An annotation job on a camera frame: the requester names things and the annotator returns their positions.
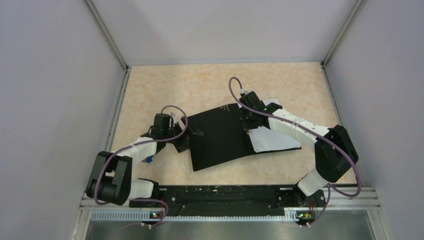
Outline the teal folder black inside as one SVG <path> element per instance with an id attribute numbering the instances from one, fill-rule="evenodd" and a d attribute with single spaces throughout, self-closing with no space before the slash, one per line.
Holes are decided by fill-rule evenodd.
<path id="1" fill-rule="evenodd" d="M 189 136 L 191 165 L 195 172 L 248 156 L 300 150 L 255 153 L 249 131 L 243 129 L 236 103 L 191 115 L 188 121 L 204 133 L 204 136 Z"/>

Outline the single printed paper sheet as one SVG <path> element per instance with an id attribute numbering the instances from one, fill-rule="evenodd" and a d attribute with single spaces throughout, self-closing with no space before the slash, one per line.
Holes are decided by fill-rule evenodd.
<path id="1" fill-rule="evenodd" d="M 249 130 L 248 135 L 255 153 L 301 149 L 298 140 L 264 126 Z"/>

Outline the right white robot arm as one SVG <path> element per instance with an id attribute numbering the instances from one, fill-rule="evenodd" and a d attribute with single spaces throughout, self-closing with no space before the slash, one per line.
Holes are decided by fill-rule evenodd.
<path id="1" fill-rule="evenodd" d="M 315 192 L 324 186 L 333 187 L 349 170 L 355 173 L 357 192 L 361 192 L 362 180 L 356 166 L 359 156 L 343 126 L 327 127 L 309 122 L 279 104 L 264 104 L 254 91 L 242 90 L 237 103 L 247 131 L 265 127 L 293 138 L 314 152 L 314 168 L 297 182 L 293 192 L 297 205 L 307 206 Z"/>

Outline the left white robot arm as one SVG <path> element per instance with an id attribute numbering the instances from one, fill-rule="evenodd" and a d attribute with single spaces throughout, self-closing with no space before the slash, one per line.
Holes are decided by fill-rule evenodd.
<path id="1" fill-rule="evenodd" d="M 148 162 L 167 144 L 174 145 L 180 153 L 189 148 L 191 136 L 203 133 L 181 118 L 183 126 L 174 121 L 170 114 L 158 113 L 153 125 L 135 142 L 114 152 L 101 151 L 97 154 L 85 194 L 97 203 L 123 205 L 127 200 L 141 199 L 147 206 L 160 202 L 159 184 L 156 181 L 132 177 L 133 167 Z"/>

